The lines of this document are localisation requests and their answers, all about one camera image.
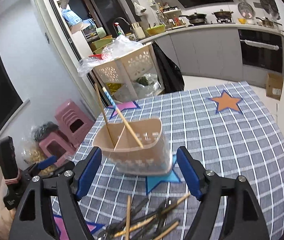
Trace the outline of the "black spoon with long handle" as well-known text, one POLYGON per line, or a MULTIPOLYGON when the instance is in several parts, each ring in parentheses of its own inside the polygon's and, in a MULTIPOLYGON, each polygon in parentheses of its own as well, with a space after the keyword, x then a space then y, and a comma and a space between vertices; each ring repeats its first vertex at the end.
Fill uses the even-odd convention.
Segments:
POLYGON ((166 220, 168 208, 171 204, 171 198, 164 200, 156 210, 155 217, 148 224, 143 226, 131 239, 154 239, 159 235, 166 220))

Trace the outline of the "bag of nuts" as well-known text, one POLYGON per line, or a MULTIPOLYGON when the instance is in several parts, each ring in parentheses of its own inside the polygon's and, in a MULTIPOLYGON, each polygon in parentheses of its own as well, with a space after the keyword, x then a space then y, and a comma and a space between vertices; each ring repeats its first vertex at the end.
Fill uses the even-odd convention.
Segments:
MULTIPOLYGON (((48 159, 48 157, 44 154, 44 152, 36 142, 28 140, 23 141, 22 157, 24 162, 27 163, 29 166, 48 159)), ((45 168, 44 170, 41 170, 39 174, 42 176, 52 175, 54 170, 56 170, 56 166, 51 165, 45 168)))

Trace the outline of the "low pink plastic stool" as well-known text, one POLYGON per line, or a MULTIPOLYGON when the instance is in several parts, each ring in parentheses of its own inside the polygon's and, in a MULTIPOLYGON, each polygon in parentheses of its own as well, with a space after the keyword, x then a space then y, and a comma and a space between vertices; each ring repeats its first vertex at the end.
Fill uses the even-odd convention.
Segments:
POLYGON ((76 149, 68 138, 60 131, 51 132, 45 139, 39 142, 39 147, 47 157, 54 155, 57 158, 55 166, 60 167, 67 157, 75 154, 76 149))

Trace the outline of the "tall pink plastic stool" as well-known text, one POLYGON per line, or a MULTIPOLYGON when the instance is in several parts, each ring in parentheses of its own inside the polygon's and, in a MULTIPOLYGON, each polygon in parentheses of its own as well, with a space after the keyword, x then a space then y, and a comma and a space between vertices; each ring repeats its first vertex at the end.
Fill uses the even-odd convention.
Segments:
POLYGON ((67 136, 75 148, 82 144, 94 124, 79 106, 70 99, 57 108, 55 119, 60 130, 67 136))

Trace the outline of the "beige utensil holder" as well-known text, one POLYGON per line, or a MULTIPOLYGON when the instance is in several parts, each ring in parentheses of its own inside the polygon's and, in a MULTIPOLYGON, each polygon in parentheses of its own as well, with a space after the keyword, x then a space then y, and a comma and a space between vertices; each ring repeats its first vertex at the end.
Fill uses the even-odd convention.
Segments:
POLYGON ((138 145, 123 123, 103 126, 93 145, 113 163, 117 171, 138 176, 162 176, 171 172, 173 154, 160 118, 131 121, 130 126, 143 144, 138 145))

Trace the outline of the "blue patterned chopstick in holder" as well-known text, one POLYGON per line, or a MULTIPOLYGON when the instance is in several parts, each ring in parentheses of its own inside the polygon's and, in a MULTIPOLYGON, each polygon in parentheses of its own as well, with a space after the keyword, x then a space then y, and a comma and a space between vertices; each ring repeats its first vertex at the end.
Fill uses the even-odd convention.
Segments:
POLYGON ((111 95, 109 94, 109 92, 107 91, 107 89, 105 87, 102 87, 103 92, 105 93, 106 97, 108 98, 108 100, 110 101, 110 103, 113 106, 113 109, 118 113, 118 116, 122 119, 122 122, 125 124, 126 128, 129 130, 130 134, 132 135, 132 137, 134 138, 134 140, 137 142, 137 144, 143 148, 143 144, 142 142, 139 140, 139 138, 137 137, 136 133, 133 131, 132 127, 130 126, 130 124, 128 123, 128 121, 125 119, 125 117, 123 116, 123 114, 121 113, 121 111, 119 110, 118 106, 116 105, 116 103, 114 102, 114 100, 112 99, 111 95))

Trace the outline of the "plain wooden chopstick in holder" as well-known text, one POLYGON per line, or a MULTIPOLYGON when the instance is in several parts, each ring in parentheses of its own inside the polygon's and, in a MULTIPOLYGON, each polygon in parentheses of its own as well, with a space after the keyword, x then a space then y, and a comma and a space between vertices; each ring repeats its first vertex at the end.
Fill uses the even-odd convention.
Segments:
POLYGON ((106 124, 107 132, 109 134, 109 137, 110 137, 110 140, 112 142, 113 147, 115 147, 115 141, 113 140, 111 131, 109 129, 109 123, 108 123, 108 120, 107 120, 107 117, 106 117, 106 114, 105 114, 105 108, 103 107, 103 103, 102 103, 102 100, 101 100, 100 91, 99 91, 97 83, 94 83, 94 88, 95 88, 95 91, 96 91, 96 96, 98 98, 98 104, 99 104, 101 113, 103 115, 103 118, 104 118, 104 121, 105 121, 105 124, 106 124))

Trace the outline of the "black garbage bag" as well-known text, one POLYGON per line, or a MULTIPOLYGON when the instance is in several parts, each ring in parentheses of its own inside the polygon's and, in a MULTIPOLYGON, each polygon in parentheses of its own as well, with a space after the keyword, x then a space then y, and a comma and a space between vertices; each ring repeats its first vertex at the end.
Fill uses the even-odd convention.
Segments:
POLYGON ((155 42, 152 42, 152 47, 163 80, 164 93, 184 91, 185 83, 180 68, 166 56, 155 42))

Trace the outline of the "beige plastic storage rack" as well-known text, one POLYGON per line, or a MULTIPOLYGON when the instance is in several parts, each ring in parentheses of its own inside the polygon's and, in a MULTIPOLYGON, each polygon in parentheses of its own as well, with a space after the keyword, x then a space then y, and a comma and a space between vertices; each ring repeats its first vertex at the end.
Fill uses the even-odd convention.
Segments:
POLYGON ((152 43, 93 69, 115 102, 128 102, 164 92, 152 43))

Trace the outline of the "cardboard box on floor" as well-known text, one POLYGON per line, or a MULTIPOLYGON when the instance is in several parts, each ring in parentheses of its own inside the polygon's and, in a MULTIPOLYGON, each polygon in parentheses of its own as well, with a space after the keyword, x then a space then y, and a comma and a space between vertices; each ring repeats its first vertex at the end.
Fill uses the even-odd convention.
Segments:
POLYGON ((268 73, 265 87, 266 96, 275 100, 280 100, 282 95, 282 88, 283 76, 274 73, 268 73))

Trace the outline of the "green colander basket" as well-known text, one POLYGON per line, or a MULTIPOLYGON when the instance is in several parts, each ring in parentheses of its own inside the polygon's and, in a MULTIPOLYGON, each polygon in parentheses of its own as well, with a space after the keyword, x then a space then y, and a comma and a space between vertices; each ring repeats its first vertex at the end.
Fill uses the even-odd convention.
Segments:
POLYGON ((161 25, 156 25, 155 27, 152 28, 148 28, 146 30, 146 33, 148 33, 149 36, 154 36, 164 33, 165 31, 166 31, 166 25, 161 24, 161 25))

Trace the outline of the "black wok on stove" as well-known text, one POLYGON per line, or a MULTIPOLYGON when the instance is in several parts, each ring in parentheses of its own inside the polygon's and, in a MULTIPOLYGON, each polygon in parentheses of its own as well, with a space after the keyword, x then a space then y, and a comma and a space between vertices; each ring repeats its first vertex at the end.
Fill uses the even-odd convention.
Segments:
POLYGON ((207 23, 206 14, 194 13, 192 15, 180 15, 180 17, 186 18, 192 25, 202 25, 207 23))

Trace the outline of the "black pot on stove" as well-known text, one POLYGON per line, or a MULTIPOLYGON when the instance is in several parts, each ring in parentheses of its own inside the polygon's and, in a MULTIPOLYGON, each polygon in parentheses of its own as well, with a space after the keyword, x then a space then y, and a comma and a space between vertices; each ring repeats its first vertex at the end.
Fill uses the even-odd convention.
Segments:
POLYGON ((212 14, 216 17, 218 23, 232 23, 233 11, 223 11, 220 9, 220 11, 213 12, 212 14))

